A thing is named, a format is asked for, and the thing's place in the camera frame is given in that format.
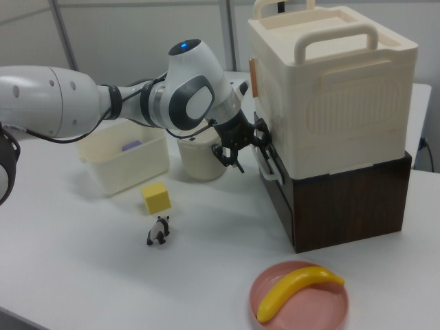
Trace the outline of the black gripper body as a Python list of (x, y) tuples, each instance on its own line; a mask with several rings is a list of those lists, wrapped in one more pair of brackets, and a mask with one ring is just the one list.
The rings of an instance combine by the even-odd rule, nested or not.
[(254, 127), (242, 111), (228, 122), (215, 124), (213, 128), (221, 139), (219, 143), (212, 145), (213, 152), (218, 152), (220, 148), (241, 150), (255, 142)]

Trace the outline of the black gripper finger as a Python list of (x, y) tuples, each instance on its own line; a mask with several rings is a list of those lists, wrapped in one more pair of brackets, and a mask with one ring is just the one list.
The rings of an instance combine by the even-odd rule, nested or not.
[(244, 173), (242, 165), (238, 160), (239, 150), (235, 147), (229, 148), (222, 144), (214, 144), (211, 146), (213, 155), (225, 166), (235, 166), (241, 173)]
[(268, 146), (272, 143), (267, 124), (264, 119), (259, 118), (253, 124), (254, 133), (252, 136), (252, 152), (262, 172), (273, 172), (273, 166), (270, 163), (270, 154), (267, 152)]

